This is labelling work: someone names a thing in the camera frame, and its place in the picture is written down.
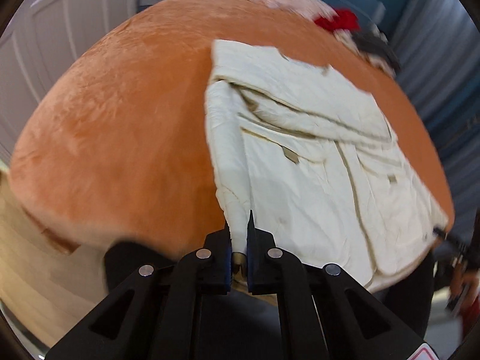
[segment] triangular cutout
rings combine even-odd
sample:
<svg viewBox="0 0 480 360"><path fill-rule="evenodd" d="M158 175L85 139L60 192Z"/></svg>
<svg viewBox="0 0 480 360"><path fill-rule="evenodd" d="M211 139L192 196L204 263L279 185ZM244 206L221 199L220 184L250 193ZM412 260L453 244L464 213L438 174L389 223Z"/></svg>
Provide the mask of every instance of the triangular cutout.
<svg viewBox="0 0 480 360"><path fill-rule="evenodd" d="M362 335L366 340L391 330L390 324L355 291L348 289L345 291L345 295L352 307Z"/></svg>
<svg viewBox="0 0 480 360"><path fill-rule="evenodd" d="M90 330L111 340L116 339L131 301L134 298L134 294L135 291L132 289L125 292L108 310L92 323Z"/></svg>

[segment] bed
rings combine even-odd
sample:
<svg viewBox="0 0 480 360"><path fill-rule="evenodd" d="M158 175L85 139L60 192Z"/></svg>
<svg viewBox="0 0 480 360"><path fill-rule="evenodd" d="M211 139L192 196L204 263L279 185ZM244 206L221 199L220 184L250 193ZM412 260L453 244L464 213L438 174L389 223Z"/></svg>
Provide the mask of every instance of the bed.
<svg viewBox="0 0 480 360"><path fill-rule="evenodd" d="M393 79L294 13L246 0L166 0L80 57L17 142L11 188L57 247L133 239L178 259L223 227L203 109L215 39L330 64L372 93L451 226L452 199L435 148Z"/></svg>

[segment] wooden floor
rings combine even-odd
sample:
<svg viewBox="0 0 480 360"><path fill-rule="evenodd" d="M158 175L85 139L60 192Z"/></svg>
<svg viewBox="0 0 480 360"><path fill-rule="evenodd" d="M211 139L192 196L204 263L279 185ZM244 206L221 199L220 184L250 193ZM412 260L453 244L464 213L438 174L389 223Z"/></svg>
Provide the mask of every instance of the wooden floor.
<svg viewBox="0 0 480 360"><path fill-rule="evenodd" d="M60 254L22 213L3 172L0 181L0 299L51 347L107 294L105 251Z"/></svg>

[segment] person's hand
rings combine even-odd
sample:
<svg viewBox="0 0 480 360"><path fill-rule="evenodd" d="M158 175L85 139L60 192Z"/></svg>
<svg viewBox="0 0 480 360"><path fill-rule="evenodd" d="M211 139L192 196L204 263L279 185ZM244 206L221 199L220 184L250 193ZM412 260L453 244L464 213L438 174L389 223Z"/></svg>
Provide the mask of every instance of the person's hand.
<svg viewBox="0 0 480 360"><path fill-rule="evenodd" d="M453 278L450 283L450 296L455 298L462 294L463 285L470 284L470 289L467 292L465 299L463 300L460 310L468 309L478 294L479 277L477 271L464 271L464 264L458 263L455 266Z"/></svg>

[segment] white jacket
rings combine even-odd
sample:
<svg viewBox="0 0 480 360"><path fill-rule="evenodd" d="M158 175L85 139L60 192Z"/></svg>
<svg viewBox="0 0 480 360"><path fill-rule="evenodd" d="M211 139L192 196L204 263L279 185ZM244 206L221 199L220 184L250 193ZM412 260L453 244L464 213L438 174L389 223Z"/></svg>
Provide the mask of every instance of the white jacket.
<svg viewBox="0 0 480 360"><path fill-rule="evenodd" d="M233 251L252 209L277 246L372 292L415 269L448 218L374 97L273 47L216 40L212 53L206 133Z"/></svg>

